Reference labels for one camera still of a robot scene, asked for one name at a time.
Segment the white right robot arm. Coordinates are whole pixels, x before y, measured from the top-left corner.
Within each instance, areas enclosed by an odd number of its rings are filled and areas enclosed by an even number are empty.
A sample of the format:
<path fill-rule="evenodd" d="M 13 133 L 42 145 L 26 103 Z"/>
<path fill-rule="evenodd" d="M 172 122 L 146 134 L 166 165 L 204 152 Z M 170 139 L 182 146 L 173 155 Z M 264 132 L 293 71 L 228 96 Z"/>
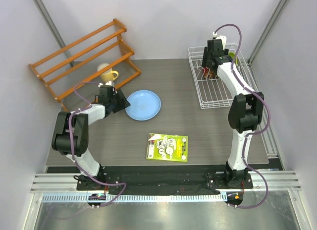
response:
<path fill-rule="evenodd" d="M 202 68 L 218 76 L 226 85 L 233 101 L 228 122 L 233 130 L 231 153 L 226 162 L 223 181 L 230 188 L 238 188 L 247 179 L 248 153 L 253 134 L 262 122 L 264 98 L 255 92 L 240 75 L 235 59 L 225 48 L 226 38 L 216 36 L 204 47 Z"/>

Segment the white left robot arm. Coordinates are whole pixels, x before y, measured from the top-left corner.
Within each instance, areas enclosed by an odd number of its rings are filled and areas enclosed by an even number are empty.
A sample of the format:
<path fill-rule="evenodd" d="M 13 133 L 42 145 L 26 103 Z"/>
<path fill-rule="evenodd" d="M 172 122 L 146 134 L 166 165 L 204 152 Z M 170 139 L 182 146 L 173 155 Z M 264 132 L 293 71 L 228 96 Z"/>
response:
<path fill-rule="evenodd" d="M 69 158 L 80 170 L 81 177 L 88 179 L 88 184 L 95 190 L 104 187 L 106 178 L 102 165 L 88 149 L 89 126 L 129 106 L 121 89 L 102 85 L 96 102 L 76 111 L 60 111 L 57 115 L 52 149 Z"/>

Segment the light blue plate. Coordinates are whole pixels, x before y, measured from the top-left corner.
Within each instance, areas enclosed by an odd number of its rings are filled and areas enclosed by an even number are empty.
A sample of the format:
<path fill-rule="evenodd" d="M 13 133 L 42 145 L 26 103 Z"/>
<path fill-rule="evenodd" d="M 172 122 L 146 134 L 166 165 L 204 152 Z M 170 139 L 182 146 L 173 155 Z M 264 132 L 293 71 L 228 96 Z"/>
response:
<path fill-rule="evenodd" d="M 161 109 L 159 96 L 149 90 L 139 90 L 132 93 L 127 101 L 130 106 L 125 109 L 126 114 L 137 121 L 146 121 L 154 118 Z"/>

